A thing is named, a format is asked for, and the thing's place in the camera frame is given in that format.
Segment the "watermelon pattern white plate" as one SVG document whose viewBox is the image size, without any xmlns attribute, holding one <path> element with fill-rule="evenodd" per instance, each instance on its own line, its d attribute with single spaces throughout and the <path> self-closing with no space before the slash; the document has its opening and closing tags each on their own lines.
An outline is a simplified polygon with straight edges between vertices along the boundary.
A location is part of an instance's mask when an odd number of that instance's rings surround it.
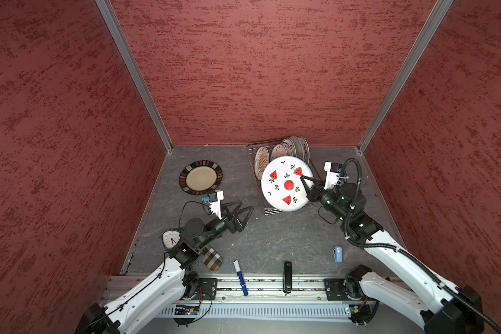
<svg viewBox="0 0 501 334">
<path fill-rule="evenodd" d="M 300 179 L 302 175 L 313 178 L 310 167 L 296 157 L 279 157 L 271 161 L 260 181 L 267 203 L 282 212 L 294 212 L 306 206 L 309 201 Z"/>
</svg>

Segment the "plain cream white plate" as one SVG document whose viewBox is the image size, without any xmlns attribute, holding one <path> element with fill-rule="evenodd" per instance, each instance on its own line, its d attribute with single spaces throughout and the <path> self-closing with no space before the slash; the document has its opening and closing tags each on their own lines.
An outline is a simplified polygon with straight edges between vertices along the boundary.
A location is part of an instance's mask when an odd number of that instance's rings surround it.
<svg viewBox="0 0 501 334">
<path fill-rule="evenodd" d="M 302 146 L 299 138 L 297 136 L 291 136 L 291 137 L 289 137 L 289 140 L 291 140 L 291 142 L 293 143 L 293 145 L 295 147 L 296 157 L 302 161 L 305 161 L 303 146 Z"/>
</svg>

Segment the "dark striped rim plate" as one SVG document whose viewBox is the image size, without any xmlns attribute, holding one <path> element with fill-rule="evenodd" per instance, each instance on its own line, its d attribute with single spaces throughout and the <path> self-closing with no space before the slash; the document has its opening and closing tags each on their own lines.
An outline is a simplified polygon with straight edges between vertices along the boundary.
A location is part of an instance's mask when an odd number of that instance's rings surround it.
<svg viewBox="0 0 501 334">
<path fill-rule="evenodd" d="M 178 181 L 185 193 L 200 196 L 217 190 L 223 177 L 220 165 L 210 160 L 199 160 L 184 167 Z"/>
</svg>

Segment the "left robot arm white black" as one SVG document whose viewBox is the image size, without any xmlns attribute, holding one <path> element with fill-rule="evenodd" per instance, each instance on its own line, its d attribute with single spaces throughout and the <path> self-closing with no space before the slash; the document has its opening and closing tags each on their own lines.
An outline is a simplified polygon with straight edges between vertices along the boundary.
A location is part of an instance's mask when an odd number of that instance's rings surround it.
<svg viewBox="0 0 501 334">
<path fill-rule="evenodd" d="M 237 201 L 220 205 L 220 214 L 208 223 L 189 219 L 175 230 L 178 240 L 166 243 L 160 267 L 107 305 L 94 303 L 84 311 L 75 333 L 138 333 L 166 307 L 195 295 L 201 251 L 226 232 L 243 232 L 253 211 Z"/>
</svg>

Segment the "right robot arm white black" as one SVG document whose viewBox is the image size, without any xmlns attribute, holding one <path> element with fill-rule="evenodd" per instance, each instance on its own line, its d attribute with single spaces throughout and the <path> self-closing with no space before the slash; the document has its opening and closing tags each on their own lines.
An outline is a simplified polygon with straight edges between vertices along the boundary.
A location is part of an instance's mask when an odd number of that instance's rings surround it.
<svg viewBox="0 0 501 334">
<path fill-rule="evenodd" d="M 469 286 L 459 288 L 400 246 L 365 213 L 366 198 L 357 184 L 345 183 L 334 191 L 318 179 L 303 176 L 301 181 L 308 200 L 320 203 L 341 222 L 351 245 L 364 249 L 406 284 L 402 288 L 360 265 L 345 279 L 350 297 L 367 296 L 384 303 L 425 333 L 484 332 L 480 295 Z"/>
</svg>

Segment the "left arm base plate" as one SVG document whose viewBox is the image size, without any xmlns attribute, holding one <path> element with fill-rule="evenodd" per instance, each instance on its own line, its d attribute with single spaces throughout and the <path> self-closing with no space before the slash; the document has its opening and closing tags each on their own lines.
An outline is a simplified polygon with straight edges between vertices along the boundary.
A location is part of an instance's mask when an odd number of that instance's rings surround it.
<svg viewBox="0 0 501 334">
<path fill-rule="evenodd" d="M 200 301 L 203 297 L 211 296 L 213 299 L 217 293 L 217 278 L 199 277 L 186 286 L 183 300 Z"/>
</svg>

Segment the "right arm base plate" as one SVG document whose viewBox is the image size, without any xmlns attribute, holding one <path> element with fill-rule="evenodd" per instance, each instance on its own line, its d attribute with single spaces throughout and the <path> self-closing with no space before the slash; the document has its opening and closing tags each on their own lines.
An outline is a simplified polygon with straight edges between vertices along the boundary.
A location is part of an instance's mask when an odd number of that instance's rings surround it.
<svg viewBox="0 0 501 334">
<path fill-rule="evenodd" d="M 362 303 L 368 300 L 369 302 L 377 302 L 376 299 L 368 297 L 362 291 L 358 281 L 351 278 L 325 278 L 324 290 L 328 301 Z"/>
</svg>

